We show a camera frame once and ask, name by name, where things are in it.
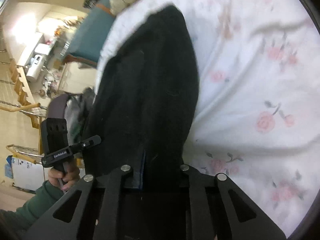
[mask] white bedding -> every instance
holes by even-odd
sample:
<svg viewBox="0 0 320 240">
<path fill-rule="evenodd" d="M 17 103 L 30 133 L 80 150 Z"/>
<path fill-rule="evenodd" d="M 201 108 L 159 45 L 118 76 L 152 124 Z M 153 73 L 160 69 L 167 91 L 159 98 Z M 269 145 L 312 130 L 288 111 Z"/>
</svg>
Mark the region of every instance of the white bedding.
<svg viewBox="0 0 320 240">
<path fill-rule="evenodd" d="M 227 173 L 289 236 L 320 188 L 314 24 L 298 0 L 140 0 L 113 24 L 96 90 L 110 57 L 169 3 L 185 17 L 200 76 L 185 162 Z"/>
</svg>

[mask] silver rivet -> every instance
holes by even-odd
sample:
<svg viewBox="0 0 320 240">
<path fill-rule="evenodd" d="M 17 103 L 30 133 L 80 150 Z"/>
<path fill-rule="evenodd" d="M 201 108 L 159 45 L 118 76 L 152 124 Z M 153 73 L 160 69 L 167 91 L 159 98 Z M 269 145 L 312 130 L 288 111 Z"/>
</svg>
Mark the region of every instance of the silver rivet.
<svg viewBox="0 0 320 240">
<path fill-rule="evenodd" d="M 180 169 L 181 169 L 182 171 L 187 171 L 187 170 L 189 170 L 189 166 L 186 165 L 186 164 L 182 164 L 182 165 L 180 166 Z"/>
<path fill-rule="evenodd" d="M 224 181 L 227 179 L 227 176 L 226 176 L 226 174 L 219 173 L 217 178 L 218 178 L 218 180 Z"/>
<path fill-rule="evenodd" d="M 90 182 L 90 181 L 93 180 L 93 176 L 92 176 L 91 174 L 85 175 L 85 176 L 83 177 L 83 180 L 84 180 L 85 182 Z"/>
<path fill-rule="evenodd" d="M 121 171 L 129 171 L 131 167 L 129 165 L 122 165 L 121 166 Z"/>
</svg>

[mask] white cylindrical container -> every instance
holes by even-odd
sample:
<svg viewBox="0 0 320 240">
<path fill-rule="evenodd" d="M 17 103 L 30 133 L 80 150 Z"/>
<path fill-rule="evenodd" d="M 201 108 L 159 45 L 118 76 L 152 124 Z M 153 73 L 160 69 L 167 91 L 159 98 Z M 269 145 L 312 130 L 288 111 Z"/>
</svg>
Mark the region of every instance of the white cylindrical container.
<svg viewBox="0 0 320 240">
<path fill-rule="evenodd" d="M 28 69 L 26 78 L 30 82 L 36 82 L 40 74 L 41 68 L 44 64 L 44 56 L 35 55 L 35 60 L 32 63 L 31 67 Z"/>
</svg>

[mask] bright light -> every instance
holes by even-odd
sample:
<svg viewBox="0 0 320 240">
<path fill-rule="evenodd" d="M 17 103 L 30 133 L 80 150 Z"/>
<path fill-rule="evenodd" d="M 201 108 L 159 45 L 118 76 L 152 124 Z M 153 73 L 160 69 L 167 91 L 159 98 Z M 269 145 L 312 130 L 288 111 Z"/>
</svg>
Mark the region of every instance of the bright light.
<svg viewBox="0 0 320 240">
<path fill-rule="evenodd" d="M 12 34 L 16 37 L 18 43 L 27 44 L 36 33 L 36 17 L 34 14 L 22 16 L 12 29 Z"/>
</svg>

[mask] wooden handle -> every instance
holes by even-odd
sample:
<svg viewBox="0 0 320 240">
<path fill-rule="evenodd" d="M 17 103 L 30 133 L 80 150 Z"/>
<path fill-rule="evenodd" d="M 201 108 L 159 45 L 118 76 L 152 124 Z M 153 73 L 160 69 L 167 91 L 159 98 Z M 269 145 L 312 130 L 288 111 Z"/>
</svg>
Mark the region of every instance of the wooden handle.
<svg viewBox="0 0 320 240">
<path fill-rule="evenodd" d="M 21 110 L 32 109 L 32 108 L 39 107 L 39 106 L 40 106 L 40 103 L 32 104 L 32 105 L 28 105 L 28 106 L 22 106 L 22 107 L 15 107 L 14 109 L 0 106 L 0 110 L 4 110 L 4 111 L 13 113 L 13 112 L 21 111 Z"/>
<path fill-rule="evenodd" d="M 33 164 L 37 164 L 37 161 L 34 160 L 34 159 L 32 159 L 32 158 L 30 158 L 29 156 L 25 156 L 25 155 L 23 155 L 23 154 L 21 154 L 21 153 L 16 152 L 15 150 L 12 150 L 12 149 L 10 148 L 10 147 L 12 147 L 12 146 L 13 146 L 13 144 L 10 144 L 10 145 L 7 145 L 5 148 L 6 148 L 8 151 L 10 151 L 12 154 L 16 155 L 19 159 L 22 159 L 22 160 L 31 162 L 31 163 L 33 163 Z"/>
</svg>

